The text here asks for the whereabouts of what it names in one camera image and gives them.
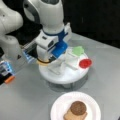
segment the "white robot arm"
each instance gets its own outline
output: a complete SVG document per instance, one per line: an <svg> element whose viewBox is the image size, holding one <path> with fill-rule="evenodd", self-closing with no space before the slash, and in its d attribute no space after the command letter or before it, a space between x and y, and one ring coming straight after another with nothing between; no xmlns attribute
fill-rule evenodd
<svg viewBox="0 0 120 120"><path fill-rule="evenodd" d="M23 25L21 15L8 8L3 0L0 0L0 34L5 35L19 29Z"/></svg>
<svg viewBox="0 0 120 120"><path fill-rule="evenodd" d="M19 68L26 60L18 40L6 34L19 29L22 25L22 16L8 8L3 0L0 0L0 47L4 51L2 58L14 63L15 68Z"/></svg>
<svg viewBox="0 0 120 120"><path fill-rule="evenodd" d="M61 0L25 0L26 16L43 29L36 38L39 61L49 63L51 56L58 58L67 49L71 38L71 28L63 23L63 5Z"/></svg>

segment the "ceramic plate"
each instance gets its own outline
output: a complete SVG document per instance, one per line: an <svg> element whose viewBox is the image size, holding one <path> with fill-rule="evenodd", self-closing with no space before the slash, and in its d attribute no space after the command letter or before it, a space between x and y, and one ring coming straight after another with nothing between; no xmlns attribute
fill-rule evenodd
<svg viewBox="0 0 120 120"><path fill-rule="evenodd" d="M70 92L60 96L52 106L51 120L64 120L64 114L75 101L85 103L88 113L85 120L101 120L101 112L97 102L91 96L81 92Z"/></svg>

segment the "gray table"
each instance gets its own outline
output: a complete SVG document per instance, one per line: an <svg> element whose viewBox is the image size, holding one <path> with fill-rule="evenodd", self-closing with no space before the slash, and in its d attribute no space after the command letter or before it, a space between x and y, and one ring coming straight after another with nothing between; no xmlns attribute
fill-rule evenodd
<svg viewBox="0 0 120 120"><path fill-rule="evenodd" d="M73 34L70 45L82 45L93 60L89 77L78 91L92 96L100 106L101 120L120 116L120 50ZM29 64L9 85L0 86L0 120L50 120L50 109L62 92L51 90L38 65Z"/></svg>

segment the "cookie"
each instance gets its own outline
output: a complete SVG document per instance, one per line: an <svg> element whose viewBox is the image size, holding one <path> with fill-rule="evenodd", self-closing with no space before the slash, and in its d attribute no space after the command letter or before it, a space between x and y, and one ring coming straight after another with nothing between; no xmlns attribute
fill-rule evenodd
<svg viewBox="0 0 120 120"><path fill-rule="evenodd" d="M74 115L69 109L68 112L64 115L64 120L85 120L87 112L83 115Z"/></svg>
<svg viewBox="0 0 120 120"><path fill-rule="evenodd" d="M83 102L75 101L72 103L70 110L74 115L83 115L86 112L87 108Z"/></svg>

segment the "background wall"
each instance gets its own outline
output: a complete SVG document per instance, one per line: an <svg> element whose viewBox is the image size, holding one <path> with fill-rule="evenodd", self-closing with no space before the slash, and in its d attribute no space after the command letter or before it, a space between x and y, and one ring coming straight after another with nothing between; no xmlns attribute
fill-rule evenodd
<svg viewBox="0 0 120 120"><path fill-rule="evenodd" d="M24 15L23 0L4 0L20 12L24 26L11 33L21 44L39 34L40 25L30 22ZM73 32L120 48L120 0L63 0L65 19L71 22Z"/></svg>

